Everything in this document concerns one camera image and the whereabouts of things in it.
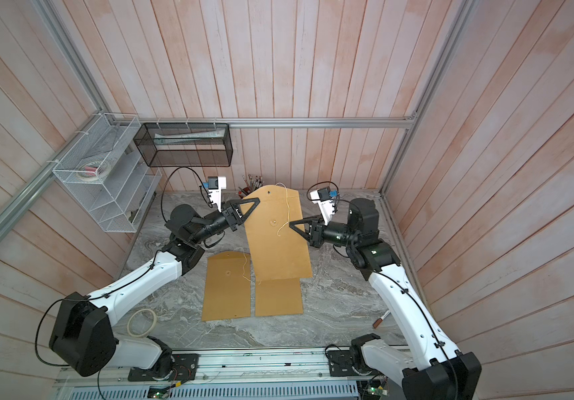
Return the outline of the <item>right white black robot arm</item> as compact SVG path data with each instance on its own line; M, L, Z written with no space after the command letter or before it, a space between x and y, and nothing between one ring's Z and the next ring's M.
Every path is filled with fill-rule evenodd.
M410 348L409 354L402 353L370 333L355 338L349 350L334 351L330 365L358 375L383 375L408 399L472 399L482 372L480 361L473 353L462 353L430 315L397 253L380 238L379 220L374 201L357 198L349 203L346 223L327 222L322 216L290 222L313 248L330 243L345 249Z

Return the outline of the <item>brown kraft file bag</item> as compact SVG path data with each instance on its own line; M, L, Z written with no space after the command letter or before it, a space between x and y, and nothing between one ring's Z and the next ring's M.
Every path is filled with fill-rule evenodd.
M248 318L251 315L248 253L228 251L208 258L202 320Z
M303 218L300 194L290 188L265 185L248 195L261 203L244 223L258 281L311 278L308 243L290 228Z
M266 280L256 283L255 316L297 315L304 312L298 278Z

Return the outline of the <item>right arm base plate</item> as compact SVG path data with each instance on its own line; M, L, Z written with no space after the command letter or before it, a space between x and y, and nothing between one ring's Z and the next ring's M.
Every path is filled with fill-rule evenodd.
M351 350L341 349L332 344L325 348L324 355L328 362L331 377L383 378L385 376L376 369L359 365L357 357L353 355Z

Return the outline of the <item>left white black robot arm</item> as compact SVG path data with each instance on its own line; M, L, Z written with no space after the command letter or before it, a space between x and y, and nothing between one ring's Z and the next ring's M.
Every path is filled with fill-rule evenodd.
M150 335L116 335L113 326L149 295L190 272L208 248L208 238L236 230L259 204L259 198L230 200L205 216L188 204L178 205L165 223L168 243L151 260L104 288L62 299L49 348L82 377L110 367L168 378L175 367L169 346Z

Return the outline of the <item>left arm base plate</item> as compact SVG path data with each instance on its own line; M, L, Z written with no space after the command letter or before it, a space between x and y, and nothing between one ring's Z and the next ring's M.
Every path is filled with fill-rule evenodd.
M168 354L155 363L153 368L131 368L128 381L135 383L153 381L186 383L195 379L198 360L198 353Z

